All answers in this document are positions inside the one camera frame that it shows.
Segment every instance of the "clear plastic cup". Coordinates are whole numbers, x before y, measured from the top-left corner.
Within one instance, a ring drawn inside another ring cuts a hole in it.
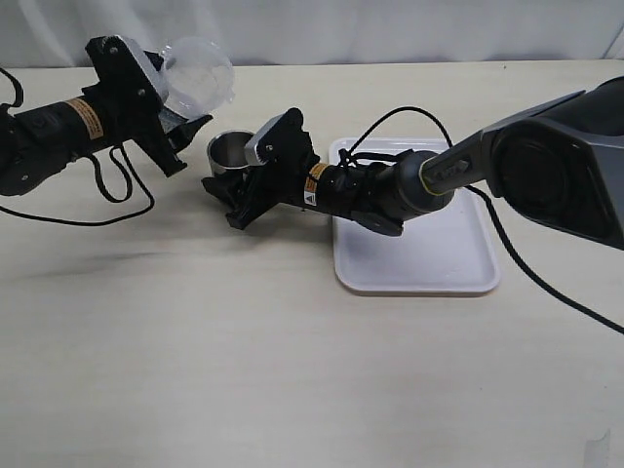
[[[165,106],[188,120],[207,115],[234,98],[234,68],[213,42],[184,37],[168,44],[161,74],[169,85]]]

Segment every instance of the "metal cup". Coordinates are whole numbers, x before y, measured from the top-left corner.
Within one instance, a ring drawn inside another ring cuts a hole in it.
[[[249,165],[245,159],[245,145],[253,136],[252,132],[239,130],[215,136],[207,148],[213,176],[245,169]]]

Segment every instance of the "plastic tray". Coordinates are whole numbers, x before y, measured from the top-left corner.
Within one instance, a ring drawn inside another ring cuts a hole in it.
[[[330,162],[354,138],[335,141]],[[406,149],[441,152],[443,140],[369,138],[359,151],[397,154]],[[443,210],[406,222],[401,237],[333,219],[333,257],[338,280],[354,293],[483,295],[496,288],[500,271],[475,195],[457,190]]]

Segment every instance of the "white table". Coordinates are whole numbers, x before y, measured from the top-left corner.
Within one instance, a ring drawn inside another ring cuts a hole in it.
[[[2,466],[573,468],[608,428],[610,466],[624,465],[624,337],[539,290],[497,239],[503,279],[486,297],[358,297],[333,275],[325,216],[282,208],[238,232],[200,183],[211,137],[290,106],[324,157],[402,104],[460,140],[624,62],[236,71],[237,97],[183,152],[187,170],[165,179],[131,146],[154,212],[100,229],[0,217]],[[96,81],[17,75],[27,107]],[[414,115],[376,135],[438,136]],[[101,201],[87,162],[2,202],[84,219],[144,203]],[[497,205],[529,264],[624,322],[624,253]]]

